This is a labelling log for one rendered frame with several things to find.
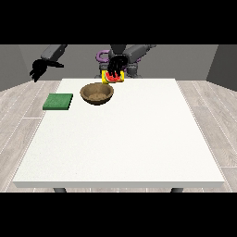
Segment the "green square pad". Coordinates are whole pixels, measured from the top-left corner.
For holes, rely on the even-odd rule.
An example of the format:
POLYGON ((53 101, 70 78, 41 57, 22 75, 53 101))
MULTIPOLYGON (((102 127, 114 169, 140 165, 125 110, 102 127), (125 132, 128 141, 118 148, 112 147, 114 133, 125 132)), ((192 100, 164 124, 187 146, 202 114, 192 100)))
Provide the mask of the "green square pad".
POLYGON ((68 110, 73 94, 49 94, 44 102, 43 110, 68 110))

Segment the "yellow cup with melon print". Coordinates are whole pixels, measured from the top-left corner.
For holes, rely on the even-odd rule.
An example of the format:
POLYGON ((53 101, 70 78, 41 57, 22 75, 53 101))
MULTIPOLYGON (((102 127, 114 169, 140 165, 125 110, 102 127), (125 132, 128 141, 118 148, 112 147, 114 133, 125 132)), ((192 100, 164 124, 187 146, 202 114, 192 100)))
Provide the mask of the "yellow cup with melon print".
POLYGON ((121 71, 120 75, 117 73, 109 74, 107 70, 102 71, 102 83, 109 84, 109 83, 117 83, 117 82, 124 82, 124 72, 121 71))

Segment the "brown wooden bowl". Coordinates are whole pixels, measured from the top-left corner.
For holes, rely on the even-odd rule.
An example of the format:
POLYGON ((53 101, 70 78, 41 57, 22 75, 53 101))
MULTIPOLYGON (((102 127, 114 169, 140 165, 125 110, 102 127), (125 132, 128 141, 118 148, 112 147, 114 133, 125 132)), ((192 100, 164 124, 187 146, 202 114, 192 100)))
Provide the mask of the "brown wooden bowl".
POLYGON ((105 104, 111 99, 113 94, 113 87, 109 84, 103 84, 102 82, 86 84, 80 91, 82 99, 94 106, 105 104))

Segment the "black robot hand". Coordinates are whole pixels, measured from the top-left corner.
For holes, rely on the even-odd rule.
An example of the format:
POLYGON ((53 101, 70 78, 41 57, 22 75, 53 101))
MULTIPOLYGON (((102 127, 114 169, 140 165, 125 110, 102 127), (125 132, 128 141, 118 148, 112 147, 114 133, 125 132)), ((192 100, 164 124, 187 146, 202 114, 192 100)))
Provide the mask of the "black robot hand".
POLYGON ((48 67, 63 68, 64 65, 55 61, 37 59, 32 63, 32 70, 30 72, 31 78, 34 81, 38 81, 48 67))
POLYGON ((128 64, 128 58, 124 55, 114 56, 110 59, 107 71, 110 76, 120 76, 120 71, 128 64))

